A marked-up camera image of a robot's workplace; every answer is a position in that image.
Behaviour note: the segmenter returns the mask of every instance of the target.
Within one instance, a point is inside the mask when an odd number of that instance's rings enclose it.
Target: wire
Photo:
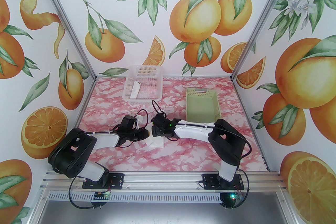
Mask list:
[[[218,129],[218,130],[221,130],[221,131],[223,131],[223,132],[232,134],[232,135],[234,135],[234,136],[236,136],[236,137],[239,137],[239,138],[242,139],[242,140],[248,145],[248,147],[249,147],[249,151],[248,151],[245,155],[241,156],[240,159],[247,157],[247,156],[252,152],[252,146],[251,146],[251,144],[249,143],[249,141],[246,140],[246,138],[245,138],[244,136],[240,136],[240,135],[238,135],[238,134],[235,134],[235,133],[230,132],[230,131],[228,131],[228,130],[225,130],[225,129],[223,129],[223,128],[219,128],[219,127],[216,127],[216,126],[207,126],[207,127],[205,127],[204,125],[184,124],[184,123],[177,123],[177,125],[182,125],[182,126],[194,126],[194,127],[202,127],[202,128],[209,128],[209,129]]]
[[[140,110],[137,112],[137,115],[139,115],[139,112],[141,112],[141,111],[145,111],[145,112],[146,112],[146,115],[147,115],[147,122],[146,122],[146,125],[143,127],[143,128],[146,128],[147,125],[148,125],[148,121],[149,121],[148,112],[147,112],[147,110],[145,110],[145,109],[140,109]]]
[[[178,139],[176,140],[171,140],[170,138],[166,137],[169,141],[172,141],[172,142],[176,142]]]
[[[247,190],[246,190],[246,194],[245,194],[243,200],[242,200],[238,205],[233,206],[232,208],[237,208],[237,207],[241,206],[241,205],[245,202],[245,200],[246,200],[246,198],[247,198],[247,195],[249,195],[249,191],[250,191],[250,181],[249,181],[249,178],[247,177],[246,172],[245,172],[244,170],[242,170],[242,169],[239,169],[238,171],[242,171],[242,172],[244,173],[245,177],[246,177],[246,181],[247,181]]]
[[[125,148],[125,147],[129,147],[134,143],[134,141],[132,141],[128,146],[119,146],[120,148]]]
[[[157,103],[156,101],[152,100],[152,101],[151,101],[151,104],[153,105],[154,110],[155,110],[158,114],[162,114],[165,118],[167,118],[167,114],[161,110],[161,107],[158,105],[158,103]]]
[[[197,183],[198,183],[198,185],[199,185],[201,188],[203,188],[203,189],[204,189],[204,187],[203,187],[203,186],[204,186],[204,181],[203,181],[203,180],[200,180],[200,181],[198,181]]]
[[[76,205],[76,204],[72,201],[72,199],[71,199],[71,194],[70,194],[70,190],[71,190],[72,184],[74,183],[74,181],[75,181],[75,179],[76,179],[77,177],[78,177],[78,176],[75,176],[75,177],[73,178],[73,180],[72,180],[72,182],[71,182],[71,184],[70,184],[70,187],[69,187],[68,195],[69,195],[69,201],[70,201],[70,203],[71,203],[74,207],[76,207],[76,208],[78,208],[78,209],[92,209],[92,208],[96,208],[96,206],[87,206],[87,207],[78,206],[78,205]]]

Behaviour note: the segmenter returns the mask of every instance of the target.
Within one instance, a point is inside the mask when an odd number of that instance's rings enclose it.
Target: table surface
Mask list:
[[[130,105],[122,99],[124,83],[124,77],[98,78],[79,128],[89,132],[107,131],[119,124],[124,115],[135,115],[140,109],[146,109],[151,119],[155,115],[151,104]],[[186,119],[188,87],[215,90],[222,118],[250,142],[252,153],[242,159],[240,168],[267,170],[228,77],[164,77],[163,97],[158,104],[166,112],[167,118]],[[115,171],[216,171],[221,162],[209,143],[194,139],[172,142],[166,138],[163,148],[153,148],[147,146],[145,141],[139,141],[127,148],[98,149],[92,152],[90,160]]]

